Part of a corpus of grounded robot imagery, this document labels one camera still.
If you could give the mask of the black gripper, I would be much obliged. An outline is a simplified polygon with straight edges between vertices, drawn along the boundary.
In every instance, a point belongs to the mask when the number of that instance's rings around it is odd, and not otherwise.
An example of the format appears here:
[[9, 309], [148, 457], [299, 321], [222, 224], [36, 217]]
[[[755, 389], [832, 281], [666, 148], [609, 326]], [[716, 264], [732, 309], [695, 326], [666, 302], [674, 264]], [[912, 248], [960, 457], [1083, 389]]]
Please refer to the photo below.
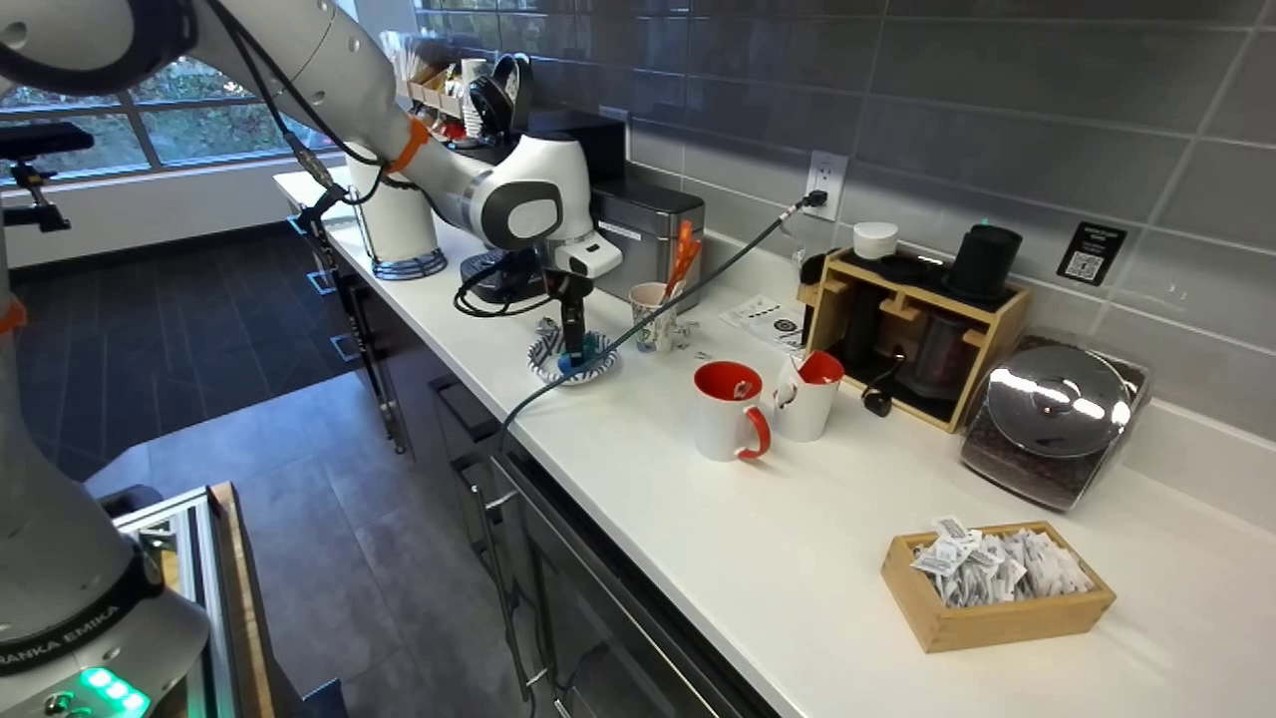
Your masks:
[[[581, 321], [581, 300], [595, 293], [595, 285], [602, 274], [609, 274], [613, 269], [621, 264], [621, 252], [602, 239], [602, 235], [591, 235], [591, 239], [578, 239], [578, 245], [562, 245], [553, 252], [553, 273], [550, 273], [550, 294], [562, 302], [562, 325], [569, 332], [581, 332], [586, 321]], [[591, 332], [581, 332], [578, 340], [578, 356], [586, 359], [595, 348]], [[576, 353], [569, 353], [569, 340], [562, 334], [558, 340], [558, 362], [568, 362]]]

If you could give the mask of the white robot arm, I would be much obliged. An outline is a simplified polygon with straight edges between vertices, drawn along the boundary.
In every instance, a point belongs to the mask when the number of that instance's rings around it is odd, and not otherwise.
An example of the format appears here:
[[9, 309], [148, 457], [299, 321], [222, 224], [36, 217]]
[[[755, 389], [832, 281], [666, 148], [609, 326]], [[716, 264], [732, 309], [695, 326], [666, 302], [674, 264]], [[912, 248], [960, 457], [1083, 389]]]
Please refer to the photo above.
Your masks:
[[[112, 98], [179, 58], [302, 111], [413, 183], [436, 217], [498, 248], [591, 231], [586, 153], [522, 137], [475, 172], [395, 100], [395, 71], [331, 0], [0, 0], [9, 82]], [[101, 696], [112, 718], [154, 708], [206, 647], [206, 619], [169, 592], [101, 500], [36, 438], [36, 397], [0, 366], [0, 718]]]

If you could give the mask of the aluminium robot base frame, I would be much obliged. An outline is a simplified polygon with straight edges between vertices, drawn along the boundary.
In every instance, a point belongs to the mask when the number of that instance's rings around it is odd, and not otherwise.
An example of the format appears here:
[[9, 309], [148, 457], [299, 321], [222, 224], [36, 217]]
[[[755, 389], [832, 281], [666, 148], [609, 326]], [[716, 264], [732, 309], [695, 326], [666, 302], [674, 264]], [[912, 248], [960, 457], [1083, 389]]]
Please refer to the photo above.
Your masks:
[[117, 526], [140, 540], [165, 582], [206, 619], [205, 656], [158, 699], [154, 718], [282, 718], [237, 487], [195, 487], [118, 516]]

